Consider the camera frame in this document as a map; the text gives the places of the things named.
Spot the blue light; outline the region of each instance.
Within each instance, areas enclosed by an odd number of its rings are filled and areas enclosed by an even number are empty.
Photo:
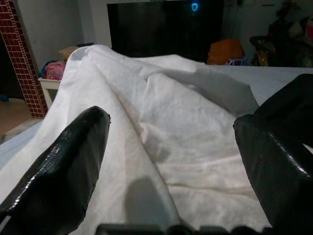
[[[197,3],[191,4],[192,11],[197,11],[199,9],[199,5]]]

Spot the floor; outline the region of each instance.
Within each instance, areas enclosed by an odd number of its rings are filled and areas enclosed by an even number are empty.
[[[31,117],[26,103],[0,101],[0,144],[39,121]]]

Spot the red tile column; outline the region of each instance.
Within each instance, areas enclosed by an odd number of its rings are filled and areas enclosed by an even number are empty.
[[[0,0],[0,33],[32,117],[44,118],[47,105],[13,0]]]

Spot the wrinkled fabric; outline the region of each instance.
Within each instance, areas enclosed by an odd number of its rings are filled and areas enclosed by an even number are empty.
[[[86,218],[72,234],[94,234],[100,223],[166,229],[183,221],[229,230],[269,225],[232,130],[235,116],[258,107],[249,85],[178,56],[132,59],[104,46],[70,56],[37,134],[0,172],[6,182],[0,201],[62,130],[94,105],[112,123]]]

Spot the black television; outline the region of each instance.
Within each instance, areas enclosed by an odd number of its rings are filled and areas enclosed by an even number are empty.
[[[178,54],[206,62],[221,38],[223,0],[108,4],[112,49],[130,57]]]

